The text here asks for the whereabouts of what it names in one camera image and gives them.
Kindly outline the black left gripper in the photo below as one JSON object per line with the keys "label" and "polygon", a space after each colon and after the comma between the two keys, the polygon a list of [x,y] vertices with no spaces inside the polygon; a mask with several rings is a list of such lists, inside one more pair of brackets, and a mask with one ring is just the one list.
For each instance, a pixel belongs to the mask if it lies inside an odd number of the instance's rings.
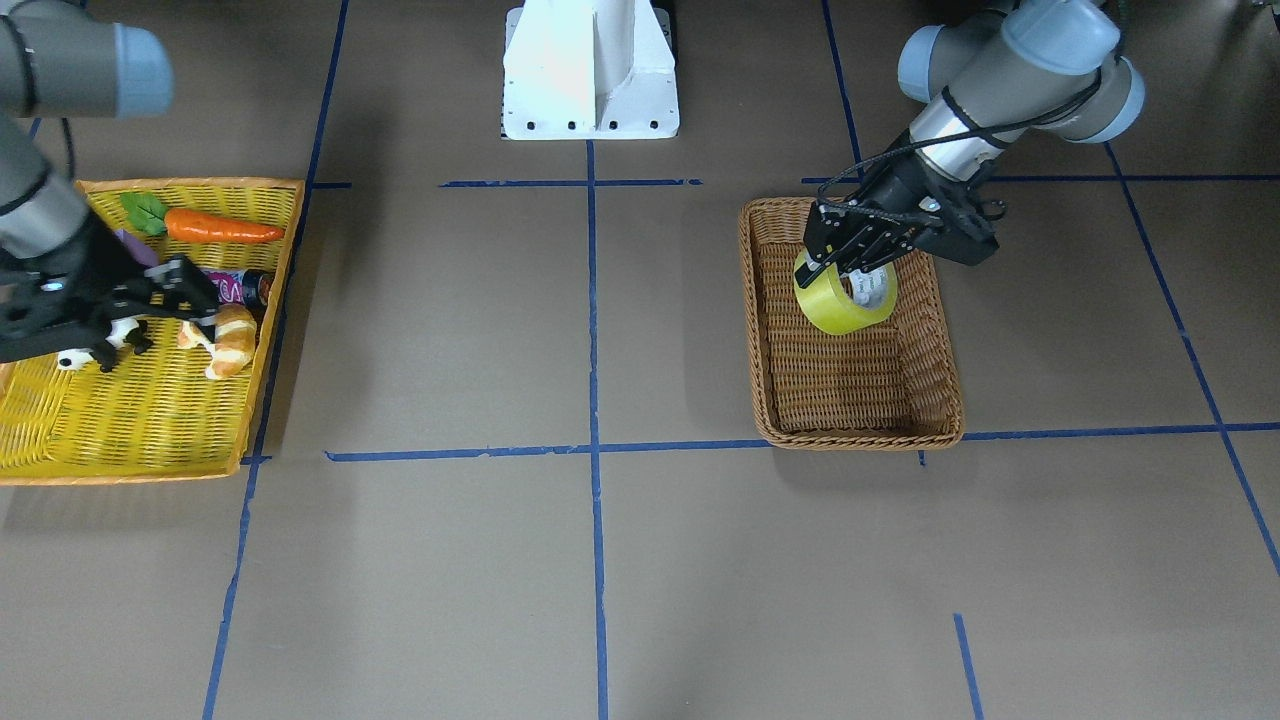
{"label": "black left gripper", "polygon": [[934,170],[919,155],[872,165],[865,183],[844,199],[818,197],[803,233],[805,277],[833,266],[869,273],[913,251],[974,266],[998,250],[995,225],[1006,202],[978,188],[991,163],[970,181]]}

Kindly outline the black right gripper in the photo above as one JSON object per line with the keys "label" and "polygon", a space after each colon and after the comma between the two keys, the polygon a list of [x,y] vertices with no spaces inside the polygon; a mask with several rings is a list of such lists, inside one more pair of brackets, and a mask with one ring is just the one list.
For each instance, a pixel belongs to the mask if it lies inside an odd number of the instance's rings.
{"label": "black right gripper", "polygon": [[88,347],[111,320],[160,316],[193,322],[212,336],[220,307],[211,281],[187,256],[140,265],[96,215],[60,247],[35,258],[3,249],[1,360],[18,363]]}

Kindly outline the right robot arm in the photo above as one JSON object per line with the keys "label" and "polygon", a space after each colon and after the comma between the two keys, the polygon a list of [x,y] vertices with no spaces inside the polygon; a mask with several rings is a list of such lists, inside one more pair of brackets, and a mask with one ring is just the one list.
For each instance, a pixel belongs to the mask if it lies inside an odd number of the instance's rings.
{"label": "right robot arm", "polygon": [[115,363],[115,322],[189,322],[216,333],[212,282],[175,255],[138,260],[24,120],[157,117],[173,100],[166,49],[150,31],[95,19],[77,1],[3,4],[3,361],[84,350]]}

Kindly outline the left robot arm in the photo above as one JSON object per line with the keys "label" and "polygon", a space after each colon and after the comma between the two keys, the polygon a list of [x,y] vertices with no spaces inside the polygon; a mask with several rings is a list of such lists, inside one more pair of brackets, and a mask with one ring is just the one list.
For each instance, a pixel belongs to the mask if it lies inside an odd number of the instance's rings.
{"label": "left robot arm", "polygon": [[900,54],[899,86],[922,110],[883,152],[846,169],[856,191],[815,192],[794,273],[803,288],[914,251],[983,263],[1006,206],[978,191],[1004,152],[1030,129],[1105,143],[1146,105],[1123,31],[1097,1],[992,1],[957,26],[923,27]]}

